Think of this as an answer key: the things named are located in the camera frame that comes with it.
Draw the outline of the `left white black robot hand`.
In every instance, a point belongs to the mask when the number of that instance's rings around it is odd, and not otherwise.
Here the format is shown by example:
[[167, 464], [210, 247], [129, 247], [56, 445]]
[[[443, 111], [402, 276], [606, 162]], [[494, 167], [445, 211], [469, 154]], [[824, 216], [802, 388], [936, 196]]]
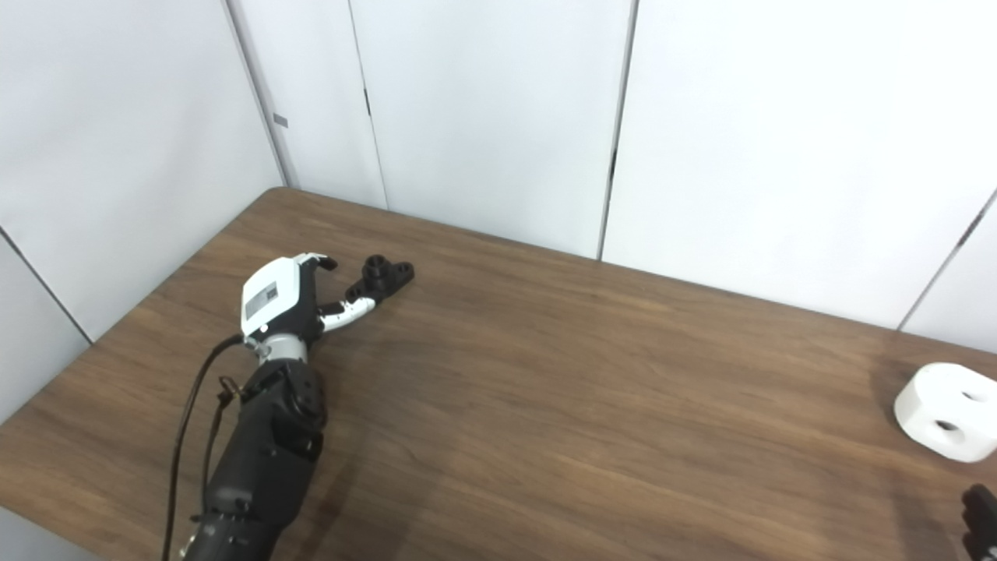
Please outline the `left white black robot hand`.
[[313, 344], [324, 333], [356, 322], [376, 309], [373, 298], [321, 305], [315, 273], [334, 270], [338, 263], [322, 253], [299, 253], [277, 258], [260, 267], [243, 284], [240, 327], [246, 340], [263, 344], [277, 335], [292, 335]]

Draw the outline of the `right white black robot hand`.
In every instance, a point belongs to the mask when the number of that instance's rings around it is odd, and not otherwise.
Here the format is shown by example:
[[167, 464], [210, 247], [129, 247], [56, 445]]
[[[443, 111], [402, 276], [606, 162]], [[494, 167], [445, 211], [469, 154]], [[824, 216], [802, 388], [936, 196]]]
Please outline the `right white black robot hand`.
[[996, 497], [986, 486], [974, 484], [961, 496], [966, 530], [963, 547], [971, 560], [996, 560]]

